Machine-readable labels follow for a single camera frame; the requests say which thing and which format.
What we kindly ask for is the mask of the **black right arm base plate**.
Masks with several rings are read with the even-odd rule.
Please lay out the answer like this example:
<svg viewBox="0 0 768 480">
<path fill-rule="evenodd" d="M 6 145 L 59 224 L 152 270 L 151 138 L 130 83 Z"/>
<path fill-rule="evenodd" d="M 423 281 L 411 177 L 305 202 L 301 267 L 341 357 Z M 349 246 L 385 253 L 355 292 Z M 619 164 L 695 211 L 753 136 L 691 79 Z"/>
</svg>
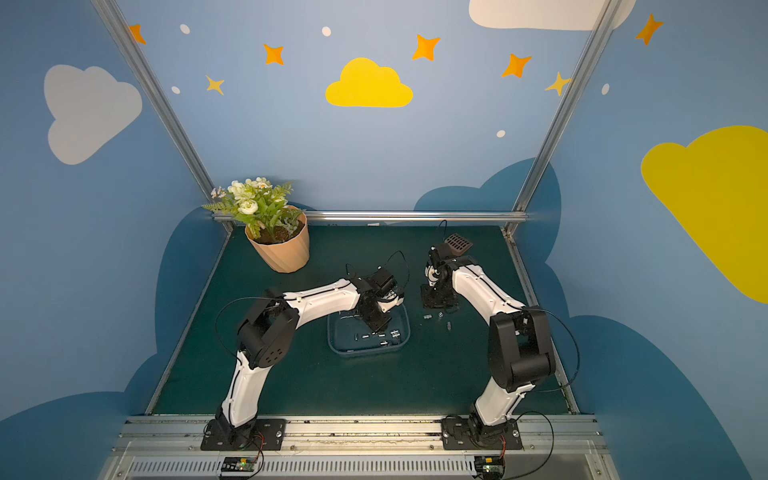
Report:
<svg viewBox="0 0 768 480">
<path fill-rule="evenodd" d="M 518 425 L 513 421 L 488 426 L 474 414 L 448 415 L 441 419 L 440 427 L 445 450 L 523 449 Z"/>
</svg>

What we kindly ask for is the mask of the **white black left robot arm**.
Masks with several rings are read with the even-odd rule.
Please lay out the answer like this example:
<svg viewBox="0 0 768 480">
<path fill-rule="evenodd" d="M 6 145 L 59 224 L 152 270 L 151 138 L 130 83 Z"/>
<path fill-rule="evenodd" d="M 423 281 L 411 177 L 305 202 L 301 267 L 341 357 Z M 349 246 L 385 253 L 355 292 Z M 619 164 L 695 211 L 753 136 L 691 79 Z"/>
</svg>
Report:
<svg viewBox="0 0 768 480">
<path fill-rule="evenodd" d="M 388 325 L 391 311 L 403 303 L 404 296 L 394 275 L 383 267 L 368 276 L 347 276 L 309 290 L 265 292 L 237 330 L 235 370 L 220 407 L 224 425 L 237 429 L 256 418 L 267 376 L 285 357 L 300 327 L 351 312 L 378 332 Z"/>
</svg>

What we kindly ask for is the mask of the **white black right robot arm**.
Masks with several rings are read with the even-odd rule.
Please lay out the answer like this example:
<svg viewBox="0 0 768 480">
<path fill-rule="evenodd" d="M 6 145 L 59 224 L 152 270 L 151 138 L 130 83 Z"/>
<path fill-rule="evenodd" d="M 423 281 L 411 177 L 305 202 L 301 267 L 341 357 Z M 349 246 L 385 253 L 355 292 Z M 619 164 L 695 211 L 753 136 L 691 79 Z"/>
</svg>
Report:
<svg viewBox="0 0 768 480">
<path fill-rule="evenodd" d="M 464 298 L 488 325 L 491 372 L 470 414 L 478 433 L 513 420 L 514 409 L 554 374 L 555 355 L 547 315 L 508 295 L 470 256 L 442 243 L 429 250 L 421 299 L 428 309 L 449 309 Z"/>
</svg>

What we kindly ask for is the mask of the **teal plastic storage box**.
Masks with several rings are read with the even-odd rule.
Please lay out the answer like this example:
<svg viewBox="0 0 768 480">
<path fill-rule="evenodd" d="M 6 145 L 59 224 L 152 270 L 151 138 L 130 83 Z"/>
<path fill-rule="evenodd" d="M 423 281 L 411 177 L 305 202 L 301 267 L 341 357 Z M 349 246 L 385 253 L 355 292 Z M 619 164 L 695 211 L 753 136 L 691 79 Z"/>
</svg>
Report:
<svg viewBox="0 0 768 480">
<path fill-rule="evenodd" d="M 362 317 L 352 311 L 333 313 L 327 318 L 327 342 L 341 357 L 353 358 L 394 352 L 410 339 L 411 329 L 406 307 L 390 311 L 389 323 L 372 330 Z"/>
</svg>

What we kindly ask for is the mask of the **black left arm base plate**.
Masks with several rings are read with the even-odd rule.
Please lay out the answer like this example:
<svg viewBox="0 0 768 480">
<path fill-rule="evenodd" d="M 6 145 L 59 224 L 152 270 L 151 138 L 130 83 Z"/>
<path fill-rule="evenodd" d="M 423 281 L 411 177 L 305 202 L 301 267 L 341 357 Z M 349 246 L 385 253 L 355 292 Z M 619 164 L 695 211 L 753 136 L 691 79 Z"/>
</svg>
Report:
<svg viewBox="0 0 768 480">
<path fill-rule="evenodd" d="M 206 424 L 200 449 L 279 451 L 285 438 L 286 425 L 283 418 L 254 418 L 240 427 L 232 427 L 223 416 L 216 417 Z"/>
</svg>

